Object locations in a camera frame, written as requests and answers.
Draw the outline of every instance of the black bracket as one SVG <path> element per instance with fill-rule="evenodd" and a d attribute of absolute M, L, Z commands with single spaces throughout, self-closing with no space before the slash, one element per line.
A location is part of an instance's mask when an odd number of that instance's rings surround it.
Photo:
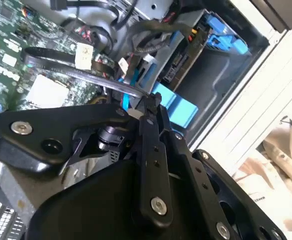
<path fill-rule="evenodd" d="M 78 153 L 73 145 L 76 139 L 81 139 L 83 148 L 89 134 L 105 126 L 124 128 L 129 120 L 130 116 L 114 104 L 7 111 L 0 114 L 0 161 L 31 173 L 56 174 L 74 152 Z M 80 138 L 82 129 L 88 131 L 82 131 L 86 136 Z"/>

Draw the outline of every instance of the silver screw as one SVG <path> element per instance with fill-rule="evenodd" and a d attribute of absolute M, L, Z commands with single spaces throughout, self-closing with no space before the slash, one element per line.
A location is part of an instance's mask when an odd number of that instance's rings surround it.
<path fill-rule="evenodd" d="M 277 233 L 276 230 L 272 229 L 272 233 L 274 234 L 277 240 L 282 240 L 282 237 L 279 235 L 279 233 Z"/>
<path fill-rule="evenodd" d="M 208 159 L 209 159 L 208 154 L 206 154 L 205 152 L 202 152 L 202 157 L 203 157 L 205 160 L 208 160 Z"/>
<path fill-rule="evenodd" d="M 176 138 L 178 139 L 178 140 L 181 140 L 182 139 L 182 136 L 179 134 L 179 133 L 175 133 L 175 136 L 176 136 Z"/>
<path fill-rule="evenodd" d="M 229 240 L 230 239 L 230 232 L 229 232 L 229 230 L 227 229 L 227 227 L 222 222 L 217 223 L 217 230 L 218 230 L 218 233 L 225 240 Z"/>
<path fill-rule="evenodd" d="M 157 214 L 163 216 L 167 213 L 167 205 L 164 201 L 162 201 L 159 197 L 154 197 L 151 199 L 151 208 L 153 211 L 155 211 Z"/>
<path fill-rule="evenodd" d="M 19 135 L 28 135 L 32 132 L 32 127 L 29 123 L 25 121 L 16 121 L 11 126 L 10 129 Z"/>
<path fill-rule="evenodd" d="M 154 122 L 151 121 L 150 119 L 147 119 L 147 122 L 148 122 L 150 125 L 153 125 L 153 124 L 154 124 Z"/>
<path fill-rule="evenodd" d="M 124 113 L 123 109 L 121 109 L 121 108 L 118 108 L 118 109 L 116 110 L 116 113 L 118 113 L 118 114 L 121 115 L 122 117 L 125 116 L 125 113 Z"/>

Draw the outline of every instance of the circuit board component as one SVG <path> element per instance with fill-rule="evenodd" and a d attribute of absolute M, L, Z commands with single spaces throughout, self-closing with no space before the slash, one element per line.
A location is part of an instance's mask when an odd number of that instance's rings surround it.
<path fill-rule="evenodd" d="M 74 39 L 70 34 L 61 39 L 39 38 L 29 27 L 25 17 L 29 19 L 33 29 L 47 35 L 63 31 L 62 27 L 32 8 L 23 6 L 19 0 L 0 0 L 0 112 L 88 103 L 98 88 L 94 84 L 37 69 L 20 60 L 21 51 L 25 47 L 49 48 L 74 55 L 78 37 Z M 93 60 L 114 66 L 111 59 L 97 50 L 93 52 Z M 103 76 L 102 72 L 91 72 Z"/>

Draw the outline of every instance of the white label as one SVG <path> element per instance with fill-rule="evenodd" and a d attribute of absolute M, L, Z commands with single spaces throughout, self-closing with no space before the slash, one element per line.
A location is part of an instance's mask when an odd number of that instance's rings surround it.
<path fill-rule="evenodd" d="M 127 61 L 126 61 L 124 58 L 122 58 L 122 59 L 118 62 L 118 64 L 119 64 L 121 70 L 122 70 L 125 74 L 127 74 L 127 71 L 128 71 L 128 68 L 129 68 L 129 64 L 127 63 Z"/>
<path fill-rule="evenodd" d="M 68 93 L 68 88 L 43 75 L 38 75 L 26 100 L 42 109 L 59 108 L 66 100 Z"/>
<path fill-rule="evenodd" d="M 91 60 L 94 47 L 84 43 L 78 43 L 76 49 L 75 66 L 81 70 L 91 70 Z"/>
<path fill-rule="evenodd" d="M 2 57 L 2 62 L 8 64 L 9 66 L 14 67 L 17 62 L 17 59 L 5 53 L 4 56 Z"/>
<path fill-rule="evenodd" d="M 19 51 L 21 51 L 21 47 L 19 47 L 18 45 L 16 45 L 15 43 L 7 40 L 4 38 L 4 43 L 7 43 L 7 47 L 11 50 L 13 50 L 14 52 L 18 53 Z"/>
<path fill-rule="evenodd" d="M 19 81 L 20 76 L 17 74 L 12 73 L 11 71 L 8 71 L 7 69 L 0 66 L 0 74 L 3 74 L 4 76 L 9 77 L 10 79 L 14 79 L 16 82 Z"/>

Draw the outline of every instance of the wire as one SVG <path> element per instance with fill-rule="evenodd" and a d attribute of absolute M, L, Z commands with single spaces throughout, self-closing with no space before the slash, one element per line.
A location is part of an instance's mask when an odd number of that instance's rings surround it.
<path fill-rule="evenodd" d="M 96 76 L 89 72 L 76 69 L 75 67 L 70 66 L 69 64 L 74 64 L 75 56 L 65 52 L 40 47 L 27 47 L 23 49 L 20 57 L 22 62 L 26 65 L 30 64 L 36 68 L 65 74 L 76 79 L 86 81 L 88 83 L 96 84 L 99 86 L 103 86 L 109 89 L 129 94 L 133 97 L 141 98 L 143 96 L 148 95 L 145 91 L 139 88 L 118 81 L 113 81 L 107 78 Z M 49 59 L 63 61 L 68 64 L 59 63 Z M 104 67 L 104 64 L 92 61 L 92 66 L 96 70 L 98 66 Z M 98 69 L 97 71 L 105 72 L 105 69 Z"/>
<path fill-rule="evenodd" d="M 156 45 L 153 46 L 148 46 L 148 47 L 136 47 L 134 54 L 135 55 L 145 55 L 145 54 L 152 54 L 160 49 L 164 48 L 165 46 L 169 45 L 170 43 L 170 38 L 167 38 Z"/>
<path fill-rule="evenodd" d="M 78 18 L 79 18 L 79 13 L 80 13 L 80 7 L 78 6 L 77 7 L 77 11 L 76 11 L 76 18 L 72 24 L 72 27 L 69 28 L 69 30 L 65 31 L 61 36 L 58 36 L 58 37 L 47 37 L 43 34 L 41 34 L 40 32 L 36 31 L 35 28 L 32 26 L 29 18 L 28 18 L 28 15 L 27 14 L 24 14 L 24 8 L 22 9 L 22 13 L 25 17 L 25 20 L 26 20 L 26 23 L 28 25 L 28 27 L 32 30 L 32 32 L 39 38 L 41 39 L 45 39 L 45 40 L 59 40 L 59 39 L 63 39 L 64 37 L 68 36 L 75 28 L 76 28 L 76 23 L 78 21 Z"/>
<path fill-rule="evenodd" d="M 123 26 L 126 25 L 126 23 L 128 22 L 128 20 L 130 19 L 130 17 L 132 16 L 134 10 L 135 10 L 135 7 L 138 3 L 138 0 L 134 0 L 134 2 L 131 4 L 130 8 L 128 9 L 128 12 L 126 14 L 126 16 L 120 21 L 118 22 L 117 24 L 115 24 L 113 27 L 114 29 L 116 29 L 117 31 L 122 29 Z"/>
<path fill-rule="evenodd" d="M 100 26 L 91 26 L 91 25 L 89 25 L 88 27 L 92 32 L 100 34 L 100 35 L 104 36 L 105 38 L 107 38 L 107 41 L 108 41 L 107 47 L 108 47 L 108 49 L 105 50 L 105 53 L 106 54 L 110 54 L 112 49 L 113 49 L 113 47 L 114 47 L 114 41 L 112 40 L 109 32 L 107 32 L 107 30 L 105 30 L 103 27 L 100 27 Z"/>
<path fill-rule="evenodd" d="M 176 15 L 176 13 L 175 13 L 175 12 L 172 12 L 168 17 L 166 17 L 165 19 L 163 19 L 163 22 L 164 22 L 164 23 L 169 23 L 170 20 L 172 19 L 172 17 L 173 17 L 174 15 Z"/>
<path fill-rule="evenodd" d="M 97 7 L 97 8 L 101 8 L 101 9 L 106 9 L 111 11 L 113 14 L 116 15 L 115 20 L 113 20 L 111 22 L 111 26 L 115 26 L 116 24 L 118 24 L 118 19 L 119 19 L 119 11 L 117 10 L 117 8 L 115 8 L 114 6 L 109 5 L 106 2 L 102 2 L 102 1 L 67 1 L 67 7 L 73 8 L 73 7 Z"/>
<path fill-rule="evenodd" d="M 135 53 L 133 37 L 145 31 L 151 31 L 152 34 L 173 33 L 176 31 L 180 31 L 181 34 L 188 41 L 188 36 L 192 33 L 192 28 L 183 23 L 176 23 L 176 24 L 170 25 L 168 23 L 158 22 L 156 20 L 137 22 L 129 28 L 128 33 L 127 33 L 126 40 L 130 46 L 131 52 Z M 163 44 L 164 42 L 159 43 L 158 47 L 162 47 Z"/>
<path fill-rule="evenodd" d="M 75 55 L 65 53 L 42 47 L 27 47 L 24 48 L 21 55 L 22 61 L 26 64 L 31 64 L 39 68 L 48 67 L 45 59 L 51 59 L 56 61 L 62 61 L 65 63 L 75 64 Z M 102 64 L 97 61 L 91 62 L 91 68 L 95 71 L 106 73 L 112 77 L 115 76 L 115 70 L 108 65 Z"/>

